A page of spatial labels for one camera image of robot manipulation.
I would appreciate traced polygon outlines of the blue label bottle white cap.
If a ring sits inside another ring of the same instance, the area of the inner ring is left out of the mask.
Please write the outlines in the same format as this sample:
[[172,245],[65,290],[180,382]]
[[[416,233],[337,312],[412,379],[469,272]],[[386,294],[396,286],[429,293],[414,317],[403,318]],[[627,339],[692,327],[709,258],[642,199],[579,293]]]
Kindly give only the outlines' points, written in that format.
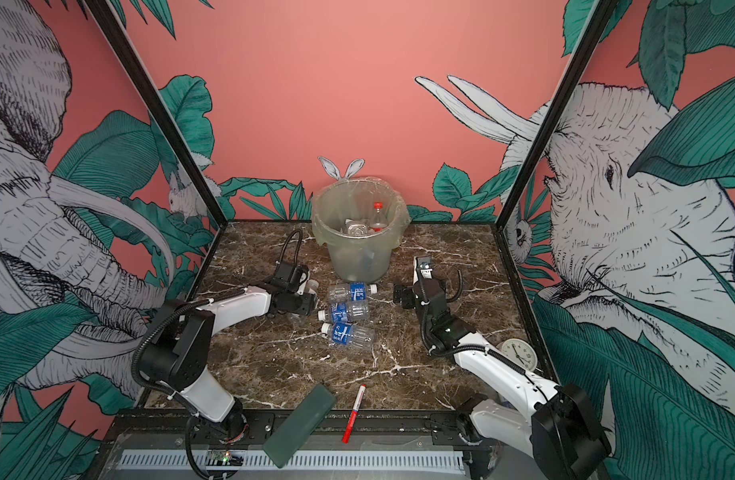
[[321,334],[335,346],[371,350],[375,341],[375,331],[369,327],[347,323],[324,323]]

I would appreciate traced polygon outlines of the clear bottle red label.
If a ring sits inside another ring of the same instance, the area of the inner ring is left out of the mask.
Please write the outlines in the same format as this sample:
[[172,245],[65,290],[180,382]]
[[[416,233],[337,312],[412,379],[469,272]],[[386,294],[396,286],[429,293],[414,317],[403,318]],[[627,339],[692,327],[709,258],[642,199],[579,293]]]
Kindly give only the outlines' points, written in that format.
[[369,228],[373,232],[380,232],[387,228],[387,224],[389,224],[389,220],[387,220],[387,214],[385,214],[385,209],[383,209],[383,202],[377,201],[373,204],[373,213],[369,220]]

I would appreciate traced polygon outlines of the clear bottle yellow white label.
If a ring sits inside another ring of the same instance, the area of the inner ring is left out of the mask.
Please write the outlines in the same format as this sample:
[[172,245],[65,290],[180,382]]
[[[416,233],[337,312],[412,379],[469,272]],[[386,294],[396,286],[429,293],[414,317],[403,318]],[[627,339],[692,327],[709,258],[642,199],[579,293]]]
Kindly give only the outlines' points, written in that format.
[[316,295],[319,289],[319,282],[317,280],[309,280],[306,284],[305,292]]

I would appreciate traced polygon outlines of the Pocari Sweat blue label bottle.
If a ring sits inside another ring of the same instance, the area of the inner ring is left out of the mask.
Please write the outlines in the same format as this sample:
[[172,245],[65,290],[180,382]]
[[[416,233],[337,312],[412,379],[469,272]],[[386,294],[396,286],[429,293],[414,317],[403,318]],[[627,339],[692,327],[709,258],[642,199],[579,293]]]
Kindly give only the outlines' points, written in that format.
[[318,312],[318,318],[330,323],[360,323],[371,319],[367,300],[347,301],[330,304]]

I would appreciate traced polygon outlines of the bottle with sunflower label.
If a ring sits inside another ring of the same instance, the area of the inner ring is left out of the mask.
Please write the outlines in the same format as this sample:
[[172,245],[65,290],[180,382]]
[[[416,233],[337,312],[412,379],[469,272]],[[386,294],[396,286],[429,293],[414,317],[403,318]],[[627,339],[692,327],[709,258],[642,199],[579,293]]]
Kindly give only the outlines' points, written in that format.
[[343,234],[350,237],[365,237],[372,233],[373,230],[365,220],[347,219],[343,227]]

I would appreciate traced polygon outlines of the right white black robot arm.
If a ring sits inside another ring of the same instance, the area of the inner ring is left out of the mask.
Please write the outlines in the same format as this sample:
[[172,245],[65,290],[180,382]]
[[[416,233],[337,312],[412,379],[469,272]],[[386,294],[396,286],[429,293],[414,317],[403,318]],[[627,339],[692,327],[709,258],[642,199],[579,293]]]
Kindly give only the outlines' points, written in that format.
[[484,399],[465,425],[479,438],[501,441],[531,456],[549,479],[589,479],[611,454],[611,443],[587,392],[559,385],[511,360],[471,324],[451,313],[443,282],[417,278],[393,288],[393,302],[415,311],[421,343],[499,393],[507,409]]

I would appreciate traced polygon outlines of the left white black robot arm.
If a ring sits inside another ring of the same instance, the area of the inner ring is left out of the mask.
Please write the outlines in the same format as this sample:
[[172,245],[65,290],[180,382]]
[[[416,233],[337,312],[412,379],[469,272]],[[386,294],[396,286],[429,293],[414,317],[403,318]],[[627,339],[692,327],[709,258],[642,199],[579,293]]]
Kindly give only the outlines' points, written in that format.
[[241,407],[208,369],[213,337],[269,314],[309,315],[316,306],[310,278],[308,266],[283,261],[271,277],[233,296],[166,302],[134,352],[135,382],[177,400],[197,418],[225,422]]

